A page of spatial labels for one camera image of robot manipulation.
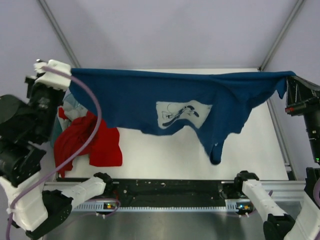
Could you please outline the blue t shirt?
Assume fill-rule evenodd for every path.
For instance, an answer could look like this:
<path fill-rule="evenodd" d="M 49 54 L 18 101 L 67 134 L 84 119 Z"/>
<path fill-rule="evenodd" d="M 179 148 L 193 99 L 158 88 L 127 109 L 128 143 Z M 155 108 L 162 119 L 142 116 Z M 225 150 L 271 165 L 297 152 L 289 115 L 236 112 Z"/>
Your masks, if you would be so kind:
<path fill-rule="evenodd" d="M 179 74 L 73 68 L 98 100 L 109 128 L 173 135 L 191 127 L 210 162 L 221 162 L 229 134 L 242 131 L 253 108 L 283 97 L 292 71 Z"/>

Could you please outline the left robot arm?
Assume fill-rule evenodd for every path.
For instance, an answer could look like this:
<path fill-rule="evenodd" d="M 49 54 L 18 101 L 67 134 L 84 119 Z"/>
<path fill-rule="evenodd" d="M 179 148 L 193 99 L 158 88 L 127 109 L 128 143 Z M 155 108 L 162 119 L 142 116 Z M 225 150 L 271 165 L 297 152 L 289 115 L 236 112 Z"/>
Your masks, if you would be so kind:
<path fill-rule="evenodd" d="M 8 199 L 9 225 L 22 228 L 32 240 L 61 225 L 73 209 L 96 196 L 109 198 L 114 191 L 111 177 L 98 172 L 65 190 L 44 190 L 40 180 L 39 145 L 49 141 L 58 106 L 65 90 L 28 76 L 27 97 L 0 98 L 0 184 Z"/>

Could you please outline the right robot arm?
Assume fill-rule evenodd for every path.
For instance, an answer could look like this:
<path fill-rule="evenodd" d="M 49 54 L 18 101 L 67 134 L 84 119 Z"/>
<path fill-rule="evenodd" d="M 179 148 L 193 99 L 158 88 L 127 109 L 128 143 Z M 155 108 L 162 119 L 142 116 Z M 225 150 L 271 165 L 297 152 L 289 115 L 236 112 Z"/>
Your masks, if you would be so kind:
<path fill-rule="evenodd" d="M 287 80 L 285 112 L 303 116 L 314 162 L 320 162 L 320 87 L 299 76 Z M 318 240 L 320 238 L 320 169 L 306 168 L 304 182 L 273 183 L 272 197 L 266 184 L 251 172 L 241 171 L 233 192 L 247 197 L 263 221 L 267 240 Z"/>

